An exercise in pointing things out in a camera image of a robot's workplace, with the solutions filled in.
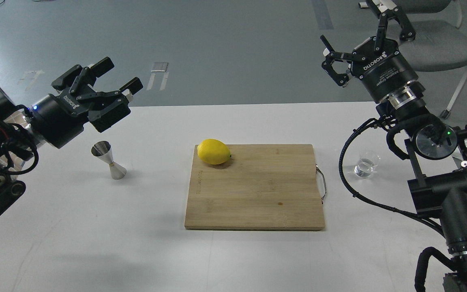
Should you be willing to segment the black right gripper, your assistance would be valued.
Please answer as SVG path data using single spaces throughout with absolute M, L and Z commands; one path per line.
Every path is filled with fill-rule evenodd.
M 320 39 L 326 47 L 323 51 L 325 60 L 322 62 L 322 69 L 336 85 L 346 87 L 351 78 L 350 69 L 349 73 L 338 73 L 333 64 L 352 64 L 351 74 L 362 82 L 374 102 L 383 102 L 393 91 L 418 80 L 417 73 L 400 53 L 397 41 L 386 39 L 388 22 L 395 20 L 400 25 L 401 41 L 413 41 L 416 32 L 402 7 L 391 0 L 367 0 L 366 4 L 378 18 L 376 36 L 366 39 L 353 52 L 337 52 L 326 36 L 321 35 Z M 362 56 L 363 60 L 355 60 L 356 55 Z

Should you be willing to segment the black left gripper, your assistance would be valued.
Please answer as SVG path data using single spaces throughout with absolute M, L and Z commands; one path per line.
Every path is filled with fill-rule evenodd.
M 84 131 L 86 123 L 102 133 L 131 113 L 129 102 L 143 89 L 138 77 L 115 91 L 95 91 L 97 78 L 114 68 L 110 57 L 94 65 L 79 64 L 55 79 L 51 86 L 57 96 L 47 95 L 33 105 L 28 131 L 38 144 L 62 148 Z

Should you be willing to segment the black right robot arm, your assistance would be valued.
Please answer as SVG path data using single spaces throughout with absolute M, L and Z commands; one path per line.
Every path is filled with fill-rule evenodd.
M 429 260 L 434 257 L 450 269 L 443 278 L 446 292 L 467 292 L 467 126 L 450 127 L 432 114 L 423 101 L 425 88 L 400 51 L 399 41 L 413 41 L 416 31 L 399 1 L 368 0 L 378 18 L 377 31 L 352 52 L 338 52 L 325 36 L 322 68 L 339 86 L 350 78 L 362 82 L 377 104 L 379 118 L 354 129 L 338 161 L 345 188 L 365 203 L 404 215 L 437 231 L 447 244 L 450 258 L 434 247 L 419 255 L 414 287 L 426 291 Z M 356 137 L 374 127 L 387 132 L 389 150 L 408 160 L 415 179 L 408 181 L 415 213 L 366 198 L 348 183 L 343 172 L 345 152 Z

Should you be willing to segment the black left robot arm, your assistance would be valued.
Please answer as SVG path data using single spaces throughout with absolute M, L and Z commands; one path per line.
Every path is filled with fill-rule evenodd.
M 109 92 L 93 88 L 113 67 L 109 57 L 88 67 L 74 65 L 52 82 L 57 95 L 30 107 L 15 105 L 0 88 L 0 216 L 24 194 L 26 184 L 15 177 L 37 166 L 42 144 L 62 148 L 87 122 L 101 133 L 130 114 L 129 103 L 143 88 L 139 78 Z

